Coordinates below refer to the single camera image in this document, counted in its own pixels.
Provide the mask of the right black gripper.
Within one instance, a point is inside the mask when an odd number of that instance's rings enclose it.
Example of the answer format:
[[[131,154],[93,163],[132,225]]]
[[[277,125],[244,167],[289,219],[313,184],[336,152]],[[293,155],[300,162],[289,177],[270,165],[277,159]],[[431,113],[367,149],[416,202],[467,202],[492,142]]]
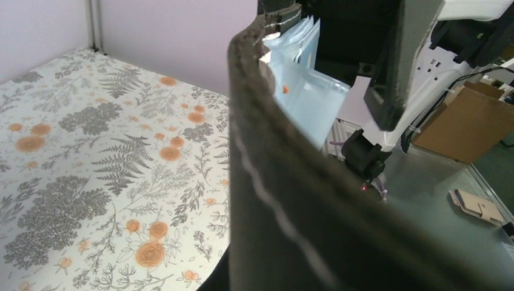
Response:
[[[376,126],[396,129],[410,94],[415,62],[443,1],[298,1],[318,24],[314,41],[292,59],[330,76],[372,76],[364,101]]]

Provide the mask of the black leather card holder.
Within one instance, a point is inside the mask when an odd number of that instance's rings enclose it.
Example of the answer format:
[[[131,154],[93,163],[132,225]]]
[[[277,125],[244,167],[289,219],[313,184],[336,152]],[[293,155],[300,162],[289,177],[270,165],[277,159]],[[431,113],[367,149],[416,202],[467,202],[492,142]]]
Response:
[[[512,290],[513,264],[470,258],[362,190],[289,121],[259,58],[298,22],[279,1],[229,44],[230,290]]]

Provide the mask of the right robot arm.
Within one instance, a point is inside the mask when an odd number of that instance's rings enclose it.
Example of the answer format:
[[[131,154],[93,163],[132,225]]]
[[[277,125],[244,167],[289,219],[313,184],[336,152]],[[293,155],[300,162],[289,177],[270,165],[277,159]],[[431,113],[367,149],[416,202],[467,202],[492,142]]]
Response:
[[[265,37],[291,35],[308,15],[324,47],[354,75],[370,78],[364,102],[371,120],[344,143],[347,165],[367,179],[378,176],[408,126],[443,90],[483,66],[513,32],[512,1],[259,1],[261,49],[270,57],[269,90],[300,132],[289,150],[320,149],[349,87],[307,63],[310,46],[291,56]]]

